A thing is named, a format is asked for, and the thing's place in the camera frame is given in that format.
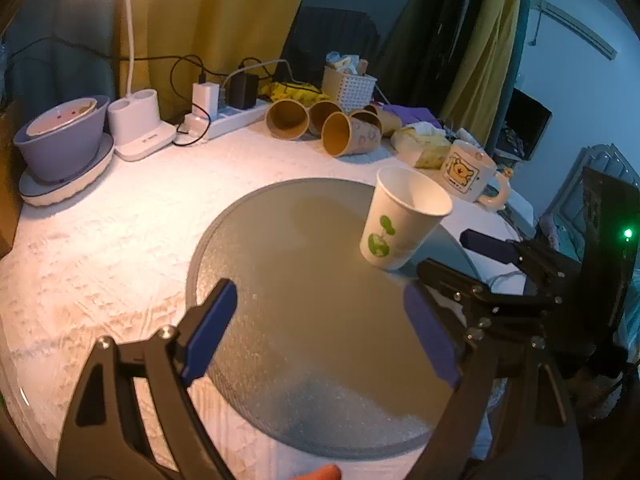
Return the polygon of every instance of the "white basket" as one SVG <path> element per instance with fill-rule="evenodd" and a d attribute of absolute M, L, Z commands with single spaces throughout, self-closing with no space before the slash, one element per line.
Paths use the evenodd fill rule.
<path fill-rule="evenodd" d="M 348 113 L 355 108 L 364 108 L 371 102 L 376 81 L 378 80 L 370 75 L 342 74 L 326 66 L 322 92 Z"/>

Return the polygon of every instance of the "lamp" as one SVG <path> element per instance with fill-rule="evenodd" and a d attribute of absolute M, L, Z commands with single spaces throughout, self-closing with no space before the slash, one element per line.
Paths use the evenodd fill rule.
<path fill-rule="evenodd" d="M 146 89 L 135 94 L 131 91 L 136 58 L 131 0 L 125 0 L 125 10 L 129 40 L 127 95 L 109 106 L 109 124 L 116 153 L 123 160 L 133 162 L 164 148 L 175 139 L 177 129 L 160 120 L 155 90 Z"/>

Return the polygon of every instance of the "purple flower pot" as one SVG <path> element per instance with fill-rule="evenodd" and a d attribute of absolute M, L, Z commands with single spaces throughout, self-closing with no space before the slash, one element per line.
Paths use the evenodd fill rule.
<path fill-rule="evenodd" d="M 58 182 L 80 173 L 98 152 L 110 99 L 104 95 L 92 97 L 98 101 L 95 110 L 67 126 L 29 137 L 30 121 L 15 134 L 14 145 L 40 180 Z"/>

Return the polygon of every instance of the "gray circular tray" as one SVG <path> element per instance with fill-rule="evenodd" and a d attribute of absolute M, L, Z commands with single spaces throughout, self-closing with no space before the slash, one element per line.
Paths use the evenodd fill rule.
<path fill-rule="evenodd" d="M 434 258 L 476 277 L 438 227 L 389 273 L 358 244 L 373 188 L 291 180 L 251 193 L 204 233 L 187 304 L 220 278 L 238 310 L 209 367 L 229 404 L 258 430 L 336 459 L 378 460 L 424 446 L 451 394 L 422 350 L 403 305 L 415 264 Z"/>

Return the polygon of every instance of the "yellow curtain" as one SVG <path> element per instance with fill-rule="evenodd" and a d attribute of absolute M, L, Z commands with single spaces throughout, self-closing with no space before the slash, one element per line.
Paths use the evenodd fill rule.
<path fill-rule="evenodd" d="M 484 0 L 441 116 L 484 144 L 507 75 L 520 0 Z"/>
<path fill-rule="evenodd" d="M 280 56 L 301 0 L 132 0 L 136 57 L 198 54 L 214 72 L 229 73 L 244 57 Z M 120 53 L 128 56 L 127 24 L 120 27 Z M 162 116 L 190 108 L 174 95 L 169 72 L 175 61 L 136 62 L 134 91 L 158 90 Z M 128 66 L 120 64 L 120 94 Z M 191 96 L 198 69 L 183 62 L 175 70 L 178 91 Z"/>

